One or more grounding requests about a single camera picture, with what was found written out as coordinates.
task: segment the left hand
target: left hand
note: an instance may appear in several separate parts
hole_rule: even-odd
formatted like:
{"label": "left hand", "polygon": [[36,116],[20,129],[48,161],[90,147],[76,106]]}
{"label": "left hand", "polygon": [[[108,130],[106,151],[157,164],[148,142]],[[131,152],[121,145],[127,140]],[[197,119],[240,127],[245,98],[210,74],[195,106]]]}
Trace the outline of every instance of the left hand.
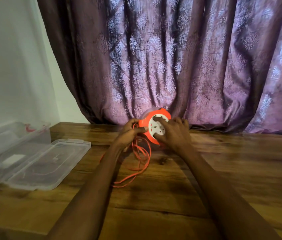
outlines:
{"label": "left hand", "polygon": [[139,119],[131,119],[124,126],[118,137],[113,142],[114,145],[120,149],[125,149],[137,136],[137,134],[145,133],[148,131],[148,127],[132,128],[134,124],[138,124]]}

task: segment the human arm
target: human arm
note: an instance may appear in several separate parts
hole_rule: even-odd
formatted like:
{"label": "human arm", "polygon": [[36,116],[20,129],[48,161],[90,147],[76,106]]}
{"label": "human arm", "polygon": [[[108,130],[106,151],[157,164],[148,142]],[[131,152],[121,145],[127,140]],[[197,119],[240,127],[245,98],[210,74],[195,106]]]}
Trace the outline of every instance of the human arm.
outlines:
{"label": "human arm", "polygon": [[217,223],[229,240],[282,240],[270,224],[221,177],[191,145],[189,124],[176,118],[166,122],[155,118],[165,128],[163,136],[154,137],[166,144],[188,165],[202,189]]}
{"label": "human arm", "polygon": [[71,200],[48,233],[48,240],[96,240],[98,238],[117,159],[138,133],[147,131],[145,127],[132,129],[132,125],[137,122],[138,119],[132,119],[123,127],[119,136],[104,154],[92,177]]}

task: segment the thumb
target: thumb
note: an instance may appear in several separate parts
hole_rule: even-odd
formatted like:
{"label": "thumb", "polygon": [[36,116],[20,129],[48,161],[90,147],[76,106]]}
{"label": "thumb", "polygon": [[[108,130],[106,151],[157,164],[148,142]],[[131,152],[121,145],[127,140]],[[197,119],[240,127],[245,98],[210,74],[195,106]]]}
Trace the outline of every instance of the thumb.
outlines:
{"label": "thumb", "polygon": [[165,136],[159,135],[158,133],[154,133],[153,137],[159,142],[165,143],[166,141]]}
{"label": "thumb", "polygon": [[134,128],[133,131],[134,131],[135,134],[143,134],[143,133],[146,133],[148,131],[148,127],[145,126],[145,127]]}

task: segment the left arm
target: left arm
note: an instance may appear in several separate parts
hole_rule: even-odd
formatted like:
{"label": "left arm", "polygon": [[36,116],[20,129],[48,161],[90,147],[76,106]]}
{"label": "left arm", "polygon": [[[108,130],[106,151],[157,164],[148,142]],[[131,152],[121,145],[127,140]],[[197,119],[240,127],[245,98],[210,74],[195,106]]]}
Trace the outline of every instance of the left arm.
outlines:
{"label": "left arm", "polygon": [[138,133],[147,130],[144,127],[132,129],[132,125],[137,122],[138,119],[132,119],[123,127],[96,167],[92,178],[83,185],[48,233],[48,240],[98,238],[117,159]]}

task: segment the wood grain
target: wood grain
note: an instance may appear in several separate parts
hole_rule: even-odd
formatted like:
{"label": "wood grain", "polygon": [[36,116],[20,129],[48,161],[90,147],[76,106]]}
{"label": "wood grain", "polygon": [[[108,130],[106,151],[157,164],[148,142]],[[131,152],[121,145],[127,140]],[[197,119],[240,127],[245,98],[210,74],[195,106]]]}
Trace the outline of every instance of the wood grain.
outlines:
{"label": "wood grain", "polygon": [[[51,191],[23,191],[0,185],[0,239],[43,239],[80,187],[89,179],[119,127],[59,123],[52,140],[82,139],[92,148]],[[282,135],[191,131],[193,145],[208,163],[282,237]],[[184,162],[165,148],[152,146],[148,169],[131,185],[112,190],[100,239],[220,239],[199,198],[200,189]],[[118,179],[135,165],[122,155]]]}

